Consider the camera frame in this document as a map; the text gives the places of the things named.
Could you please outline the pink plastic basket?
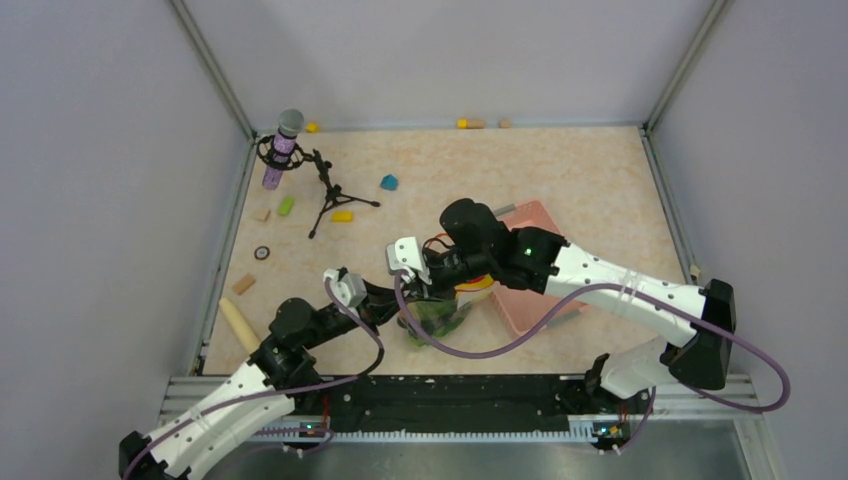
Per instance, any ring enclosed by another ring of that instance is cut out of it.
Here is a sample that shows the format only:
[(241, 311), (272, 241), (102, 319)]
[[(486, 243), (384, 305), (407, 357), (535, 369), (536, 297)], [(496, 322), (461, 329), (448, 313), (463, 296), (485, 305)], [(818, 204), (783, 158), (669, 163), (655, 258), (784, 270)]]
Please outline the pink plastic basket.
[[(529, 200), (495, 212), (510, 229), (539, 227), (562, 234), (543, 203)], [(514, 290), (498, 284), (490, 296), (491, 302), (507, 332), (517, 338), (532, 329), (559, 301), (558, 297), (542, 296), (530, 290)]]

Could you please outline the clear orange zip bag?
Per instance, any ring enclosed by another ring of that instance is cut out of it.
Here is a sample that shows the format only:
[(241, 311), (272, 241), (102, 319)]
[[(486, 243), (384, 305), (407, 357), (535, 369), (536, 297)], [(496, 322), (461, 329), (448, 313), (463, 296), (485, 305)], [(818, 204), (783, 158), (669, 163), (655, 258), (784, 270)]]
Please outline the clear orange zip bag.
[(385, 249), (394, 298), (403, 300), (397, 324), (417, 346), (428, 344), (425, 336), (442, 339), (456, 330), (494, 288), (487, 275), (463, 282), (451, 277), (459, 270), (460, 251), (446, 237), (440, 233), (422, 243), (403, 237)]

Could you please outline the toy banana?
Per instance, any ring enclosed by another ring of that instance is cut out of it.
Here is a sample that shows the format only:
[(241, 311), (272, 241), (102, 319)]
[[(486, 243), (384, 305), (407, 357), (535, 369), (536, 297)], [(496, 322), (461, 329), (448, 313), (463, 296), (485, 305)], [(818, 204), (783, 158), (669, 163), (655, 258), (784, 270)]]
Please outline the toy banana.
[(495, 281), (490, 276), (483, 276), (474, 279), (473, 281), (469, 281), (467, 283), (460, 284), (454, 288), (457, 293), (478, 293), (488, 291), (493, 285)]

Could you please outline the toy mango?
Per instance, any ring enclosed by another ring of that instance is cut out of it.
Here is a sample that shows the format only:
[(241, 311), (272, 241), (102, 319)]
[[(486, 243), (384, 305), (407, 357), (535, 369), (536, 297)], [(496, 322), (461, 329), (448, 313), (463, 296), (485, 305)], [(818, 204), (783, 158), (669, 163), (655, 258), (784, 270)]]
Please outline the toy mango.
[(470, 315), (471, 302), (460, 304), (458, 299), (418, 300), (408, 304), (411, 316), (431, 337), (440, 339), (456, 330)]

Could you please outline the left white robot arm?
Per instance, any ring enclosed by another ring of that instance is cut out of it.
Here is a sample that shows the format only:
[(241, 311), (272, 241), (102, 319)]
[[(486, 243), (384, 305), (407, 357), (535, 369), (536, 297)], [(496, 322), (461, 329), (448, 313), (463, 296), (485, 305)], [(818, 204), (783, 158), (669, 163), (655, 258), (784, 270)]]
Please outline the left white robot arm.
[(122, 479), (201, 479), (269, 422), (308, 413), (321, 393), (358, 380), (325, 380), (311, 349), (360, 329), (379, 343), (378, 329), (398, 311), (401, 289), (365, 283), (342, 294), (326, 281), (331, 302), (315, 308), (302, 298), (283, 301), (268, 336), (211, 394), (150, 433), (133, 431), (119, 444)]

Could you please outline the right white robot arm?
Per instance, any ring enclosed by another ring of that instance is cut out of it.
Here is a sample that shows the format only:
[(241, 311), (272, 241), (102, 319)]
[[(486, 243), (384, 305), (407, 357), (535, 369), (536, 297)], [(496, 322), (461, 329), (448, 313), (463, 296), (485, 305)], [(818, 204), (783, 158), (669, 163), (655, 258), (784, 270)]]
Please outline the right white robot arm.
[(490, 276), (512, 290), (579, 300), (656, 333), (648, 342), (596, 359), (586, 374), (586, 397), (594, 409), (612, 412), (641, 391), (669, 383), (724, 388), (731, 351), (724, 335), (736, 325), (730, 284), (660, 280), (603, 260), (554, 231), (509, 227), (469, 198), (446, 207), (440, 225), (452, 241), (443, 252), (424, 248), (414, 237), (387, 250), (414, 288), (443, 292)]

